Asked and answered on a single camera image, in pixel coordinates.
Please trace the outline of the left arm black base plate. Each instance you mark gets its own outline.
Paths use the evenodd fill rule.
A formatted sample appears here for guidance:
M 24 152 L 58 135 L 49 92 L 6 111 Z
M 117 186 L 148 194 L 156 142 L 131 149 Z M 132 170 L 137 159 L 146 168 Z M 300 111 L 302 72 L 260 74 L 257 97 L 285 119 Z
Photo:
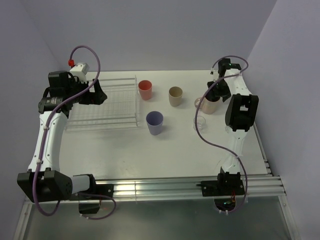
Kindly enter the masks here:
M 114 185 L 113 184 L 97 184 L 96 189 L 92 195 L 99 195 L 99 197 L 96 196 L 83 196 L 83 195 L 72 195 L 69 199 L 70 201 L 85 201 L 85 200 L 104 200 L 101 196 L 108 196 L 113 197 L 114 193 Z

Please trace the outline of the beige plastic cup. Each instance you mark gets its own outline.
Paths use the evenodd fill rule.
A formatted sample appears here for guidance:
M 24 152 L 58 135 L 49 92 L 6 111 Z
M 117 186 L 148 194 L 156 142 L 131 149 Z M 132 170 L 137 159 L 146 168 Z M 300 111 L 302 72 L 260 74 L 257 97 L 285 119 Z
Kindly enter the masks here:
M 168 91 L 169 103 L 172 107 L 177 107 L 182 102 L 183 90 L 178 86 L 173 86 Z

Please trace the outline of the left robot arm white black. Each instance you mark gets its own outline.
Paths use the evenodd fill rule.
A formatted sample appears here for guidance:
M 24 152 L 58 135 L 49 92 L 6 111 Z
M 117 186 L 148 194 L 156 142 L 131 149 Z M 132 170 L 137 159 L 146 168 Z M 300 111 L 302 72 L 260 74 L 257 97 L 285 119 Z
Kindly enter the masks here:
M 101 105 L 108 97 L 98 79 L 81 82 L 74 73 L 54 71 L 48 74 L 48 81 L 38 103 L 36 148 L 27 171 L 18 174 L 17 184 L 32 203 L 68 200 L 77 193 L 91 200 L 98 193 L 92 174 L 67 176 L 60 172 L 62 135 L 75 104 Z

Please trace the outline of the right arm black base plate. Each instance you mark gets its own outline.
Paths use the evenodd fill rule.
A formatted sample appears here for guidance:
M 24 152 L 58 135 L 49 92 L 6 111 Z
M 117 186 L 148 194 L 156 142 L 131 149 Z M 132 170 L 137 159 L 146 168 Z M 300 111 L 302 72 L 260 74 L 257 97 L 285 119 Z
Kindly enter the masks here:
M 196 185 L 203 197 L 242 196 L 245 188 L 242 180 L 204 180 Z

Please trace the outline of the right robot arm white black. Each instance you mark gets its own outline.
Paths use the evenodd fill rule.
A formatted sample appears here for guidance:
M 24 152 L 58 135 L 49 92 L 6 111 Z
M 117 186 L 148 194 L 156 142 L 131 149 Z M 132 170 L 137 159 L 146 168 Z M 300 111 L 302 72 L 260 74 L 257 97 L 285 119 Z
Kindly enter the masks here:
M 242 187 L 241 166 L 244 139 L 253 126 L 257 114 L 259 97 L 250 92 L 242 77 L 244 69 L 238 63 L 231 62 L 231 56 L 219 59 L 218 79 L 207 83 L 208 101 L 223 102 L 229 100 L 225 112 L 225 130 L 229 136 L 229 147 L 225 147 L 228 155 L 220 168 L 216 189 L 222 195 L 229 194 L 234 186 Z

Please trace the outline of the purple plastic cup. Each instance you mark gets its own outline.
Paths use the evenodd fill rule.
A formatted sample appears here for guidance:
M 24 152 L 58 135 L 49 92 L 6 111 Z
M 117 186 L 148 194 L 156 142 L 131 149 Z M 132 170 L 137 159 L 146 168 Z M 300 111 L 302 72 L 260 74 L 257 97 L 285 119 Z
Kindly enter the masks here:
M 162 132 L 164 116 L 159 111 L 151 111 L 146 115 L 146 123 L 151 135 L 156 136 Z

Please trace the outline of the pink ceramic mug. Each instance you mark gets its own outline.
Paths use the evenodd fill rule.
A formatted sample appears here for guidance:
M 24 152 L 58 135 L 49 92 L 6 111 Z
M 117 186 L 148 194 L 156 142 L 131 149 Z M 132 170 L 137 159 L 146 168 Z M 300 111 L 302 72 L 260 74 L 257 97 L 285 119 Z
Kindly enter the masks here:
M 200 104 L 199 110 L 202 111 L 204 114 L 211 115 L 218 109 L 221 102 L 222 102 L 221 99 L 219 99 L 217 101 L 209 101 L 205 97 Z

